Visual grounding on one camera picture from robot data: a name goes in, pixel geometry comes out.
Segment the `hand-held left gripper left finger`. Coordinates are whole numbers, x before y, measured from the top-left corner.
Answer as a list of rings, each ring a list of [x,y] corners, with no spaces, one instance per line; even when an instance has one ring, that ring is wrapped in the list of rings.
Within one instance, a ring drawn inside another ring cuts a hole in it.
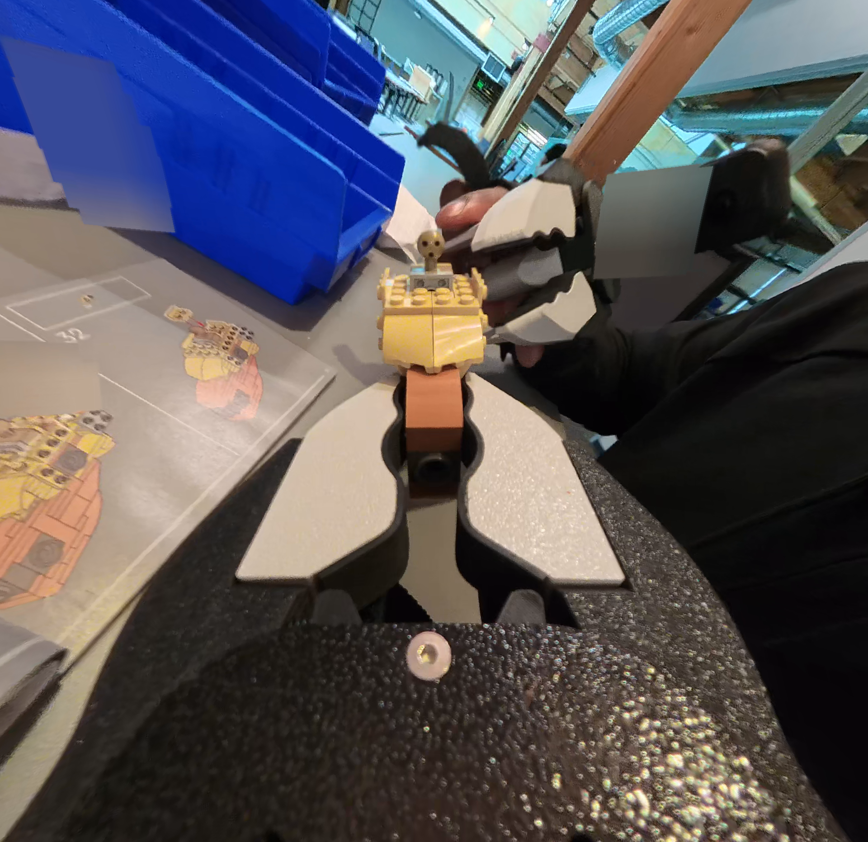
[[[377,382],[309,429],[237,566],[238,581],[337,587],[353,554],[373,551],[397,527],[398,479],[384,456],[397,386]]]

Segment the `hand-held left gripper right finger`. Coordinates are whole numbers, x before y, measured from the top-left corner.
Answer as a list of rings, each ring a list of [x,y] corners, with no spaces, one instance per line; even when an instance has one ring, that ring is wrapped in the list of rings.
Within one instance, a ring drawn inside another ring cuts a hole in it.
[[[467,378],[476,456],[463,503],[470,529],[557,587],[619,587],[613,552],[561,434],[482,378]]]

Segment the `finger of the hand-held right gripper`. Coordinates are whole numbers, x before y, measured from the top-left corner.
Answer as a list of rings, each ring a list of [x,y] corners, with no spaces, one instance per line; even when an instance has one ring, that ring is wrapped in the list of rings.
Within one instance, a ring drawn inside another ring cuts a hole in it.
[[[506,323],[491,330],[494,345],[546,346],[571,341],[597,312],[594,291],[581,271],[552,279]]]
[[[472,237],[472,251],[575,236],[576,204],[570,185],[531,179],[507,192],[483,215]]]

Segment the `tan and orange brick model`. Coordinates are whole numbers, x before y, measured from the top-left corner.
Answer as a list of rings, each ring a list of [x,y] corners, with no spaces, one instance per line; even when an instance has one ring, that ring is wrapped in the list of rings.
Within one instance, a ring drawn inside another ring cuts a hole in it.
[[[456,273],[439,230],[418,235],[421,261],[407,274],[382,273],[378,340],[386,364],[405,380],[404,449],[410,495],[457,490],[464,437],[462,380],[483,361],[487,287],[480,273]]]

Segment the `person's right forearm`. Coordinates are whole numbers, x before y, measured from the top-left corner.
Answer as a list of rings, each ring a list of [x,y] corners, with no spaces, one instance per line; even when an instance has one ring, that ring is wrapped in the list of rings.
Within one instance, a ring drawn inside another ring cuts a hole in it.
[[[624,331],[597,312],[569,342],[542,349],[525,380],[571,420],[624,435],[652,413],[710,381],[735,393],[809,360],[866,360],[866,261],[832,267],[745,312]]]

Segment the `grey desk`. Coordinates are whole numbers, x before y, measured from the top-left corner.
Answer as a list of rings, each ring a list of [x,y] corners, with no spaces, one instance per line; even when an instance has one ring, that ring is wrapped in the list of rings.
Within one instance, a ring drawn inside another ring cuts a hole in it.
[[[164,259],[191,277],[238,301],[258,322],[267,324],[312,356],[330,365],[336,377],[280,440],[304,435],[331,409],[385,375],[378,359],[376,340],[363,337],[363,326],[372,328],[378,303],[374,297],[380,273],[388,265],[403,262],[395,251],[373,250],[329,294],[315,294],[298,305],[287,305],[240,276],[181,244],[168,234],[108,231],[81,224],[77,213],[60,202],[29,204],[2,201],[2,246],[16,257],[48,271],[57,257],[68,252],[82,258],[96,272],[136,262],[132,246]],[[476,592],[459,575],[454,554],[438,549],[439,539],[454,540],[456,505],[453,501],[414,501],[410,505],[410,561],[402,581],[415,600],[433,614],[435,621],[479,622]],[[45,700],[22,719],[2,749],[2,835],[37,796],[56,767],[65,748],[76,739],[75,729],[88,708],[96,684],[127,620],[141,605],[142,589],[120,609],[114,619],[90,643],[59,681],[52,701]]]

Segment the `person's right hand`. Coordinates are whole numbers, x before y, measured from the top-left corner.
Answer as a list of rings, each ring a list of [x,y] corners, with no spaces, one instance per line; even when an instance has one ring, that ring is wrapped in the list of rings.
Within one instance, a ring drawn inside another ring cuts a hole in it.
[[[441,208],[436,223],[445,239],[465,232],[480,221],[494,204],[507,194],[502,186],[471,192],[461,180],[448,182],[440,194]],[[525,302],[528,294],[513,293],[500,300],[488,298],[483,310],[492,326],[501,326]]]

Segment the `white patterned paper bag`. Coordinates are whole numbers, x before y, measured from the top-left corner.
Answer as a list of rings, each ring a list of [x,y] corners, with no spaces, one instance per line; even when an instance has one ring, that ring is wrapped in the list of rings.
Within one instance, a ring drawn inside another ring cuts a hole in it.
[[[411,257],[417,256],[419,236],[437,229],[435,218],[400,184],[392,216],[383,226],[376,247],[400,249]]]

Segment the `blue storage bin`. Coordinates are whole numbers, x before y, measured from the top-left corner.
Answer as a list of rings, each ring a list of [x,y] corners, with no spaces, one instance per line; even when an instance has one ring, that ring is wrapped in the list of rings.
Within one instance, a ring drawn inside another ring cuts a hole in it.
[[[2,127],[88,224],[172,232],[295,305],[337,262],[341,171],[103,0],[2,0]]]
[[[350,115],[369,127],[385,88],[386,68],[355,32],[335,14],[330,35],[323,91]]]
[[[405,160],[323,91],[330,14],[314,0],[103,1],[342,174],[339,245],[310,281],[331,287],[391,217]]]

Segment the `wooden beam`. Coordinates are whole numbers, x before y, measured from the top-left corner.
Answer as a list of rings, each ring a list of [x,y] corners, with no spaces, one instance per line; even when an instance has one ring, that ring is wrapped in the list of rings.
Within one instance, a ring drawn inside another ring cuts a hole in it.
[[[566,150],[603,184],[753,0],[670,0]]]

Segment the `grey instruction booklet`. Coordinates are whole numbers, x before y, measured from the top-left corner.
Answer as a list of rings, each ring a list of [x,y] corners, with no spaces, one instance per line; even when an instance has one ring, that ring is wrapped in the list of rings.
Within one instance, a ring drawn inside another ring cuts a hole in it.
[[[2,732],[334,378],[151,259],[2,250]]]

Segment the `person's black jacket torso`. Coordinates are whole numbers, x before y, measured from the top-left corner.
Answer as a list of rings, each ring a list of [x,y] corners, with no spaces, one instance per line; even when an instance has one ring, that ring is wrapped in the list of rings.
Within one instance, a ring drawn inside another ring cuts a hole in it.
[[[802,767],[866,840],[866,439],[858,415],[734,405],[584,420],[608,472],[725,603]]]

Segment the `metal air duct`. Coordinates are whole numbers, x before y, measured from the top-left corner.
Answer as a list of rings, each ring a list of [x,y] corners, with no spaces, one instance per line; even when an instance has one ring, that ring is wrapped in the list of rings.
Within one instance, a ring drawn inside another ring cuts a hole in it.
[[[663,116],[686,131],[797,135],[866,64],[867,0],[754,0]]]

